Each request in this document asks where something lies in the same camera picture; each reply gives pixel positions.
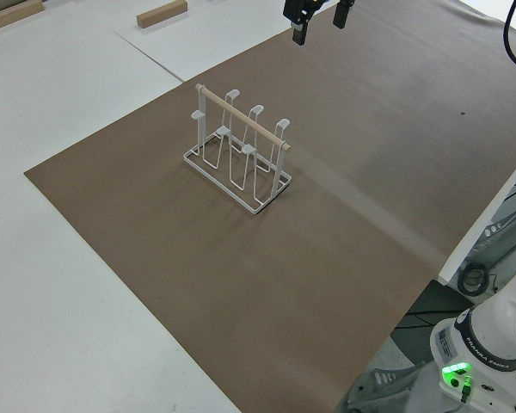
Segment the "wooden handle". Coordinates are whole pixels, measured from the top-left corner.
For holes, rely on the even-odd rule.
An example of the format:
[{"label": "wooden handle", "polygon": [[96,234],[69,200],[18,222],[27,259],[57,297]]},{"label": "wooden handle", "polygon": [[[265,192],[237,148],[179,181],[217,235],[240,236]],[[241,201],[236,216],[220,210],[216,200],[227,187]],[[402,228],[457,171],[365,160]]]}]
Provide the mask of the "wooden handle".
[{"label": "wooden handle", "polygon": [[227,110],[230,114],[233,114],[236,118],[238,118],[245,124],[249,125],[251,128],[253,128],[259,134],[264,136],[266,139],[270,140],[273,144],[280,146],[283,151],[288,151],[289,149],[291,149],[291,146],[289,144],[283,143],[284,142],[283,140],[279,139],[273,133],[269,132],[264,126],[254,122],[252,119],[250,119],[246,114],[244,114],[240,110],[233,108],[228,102],[226,102],[221,97],[214,95],[210,90],[208,90],[205,87],[204,84],[197,83],[195,85],[195,88],[200,93],[202,93],[207,98],[209,98],[211,101],[213,101],[214,103],[217,103],[220,107]]}]

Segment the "wooden block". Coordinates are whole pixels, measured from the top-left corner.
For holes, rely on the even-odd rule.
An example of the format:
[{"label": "wooden block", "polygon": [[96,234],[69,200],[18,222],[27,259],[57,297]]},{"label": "wooden block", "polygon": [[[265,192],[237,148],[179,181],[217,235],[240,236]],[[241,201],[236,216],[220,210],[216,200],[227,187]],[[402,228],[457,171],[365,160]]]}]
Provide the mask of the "wooden block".
[{"label": "wooden block", "polygon": [[187,11],[187,0],[174,0],[172,3],[165,4],[156,9],[146,11],[141,15],[136,16],[138,26],[141,28],[148,28],[153,24],[163,22],[170,17],[180,15]]},{"label": "wooden block", "polygon": [[0,28],[30,15],[35,15],[42,10],[44,10],[42,0],[27,0],[26,2],[0,10]]}]

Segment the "black band on robot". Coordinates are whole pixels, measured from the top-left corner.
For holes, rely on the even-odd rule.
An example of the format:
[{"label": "black band on robot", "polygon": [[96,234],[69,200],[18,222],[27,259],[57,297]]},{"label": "black band on robot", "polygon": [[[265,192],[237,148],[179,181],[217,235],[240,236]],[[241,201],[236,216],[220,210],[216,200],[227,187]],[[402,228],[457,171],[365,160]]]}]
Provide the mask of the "black band on robot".
[{"label": "black band on robot", "polygon": [[455,328],[460,331],[464,344],[466,344],[468,350],[479,361],[494,370],[499,372],[515,372],[516,359],[507,360],[497,357],[496,355],[489,353],[489,351],[478,341],[474,331],[472,330],[472,310],[473,308],[470,308],[468,314],[466,314],[466,317],[461,323],[458,323],[458,319],[455,320]]}]

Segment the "brown mat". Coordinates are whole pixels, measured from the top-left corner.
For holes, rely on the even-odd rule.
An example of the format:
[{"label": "brown mat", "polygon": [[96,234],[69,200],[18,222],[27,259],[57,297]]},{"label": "brown mat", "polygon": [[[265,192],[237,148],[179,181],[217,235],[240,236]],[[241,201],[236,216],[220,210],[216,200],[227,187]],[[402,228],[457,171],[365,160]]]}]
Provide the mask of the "brown mat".
[{"label": "brown mat", "polygon": [[[330,411],[516,167],[499,22],[453,0],[332,15],[27,173],[244,413]],[[292,121],[293,183],[258,216],[182,162],[197,82]]]}]

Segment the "franka emika robot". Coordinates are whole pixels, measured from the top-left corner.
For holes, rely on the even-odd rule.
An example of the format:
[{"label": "franka emika robot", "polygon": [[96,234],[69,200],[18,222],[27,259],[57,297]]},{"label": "franka emika robot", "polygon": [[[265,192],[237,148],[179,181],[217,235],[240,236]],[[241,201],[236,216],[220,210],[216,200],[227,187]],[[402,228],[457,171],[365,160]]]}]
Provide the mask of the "franka emika robot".
[{"label": "franka emika robot", "polygon": [[516,412],[516,276],[430,336],[440,387],[481,412]]}]

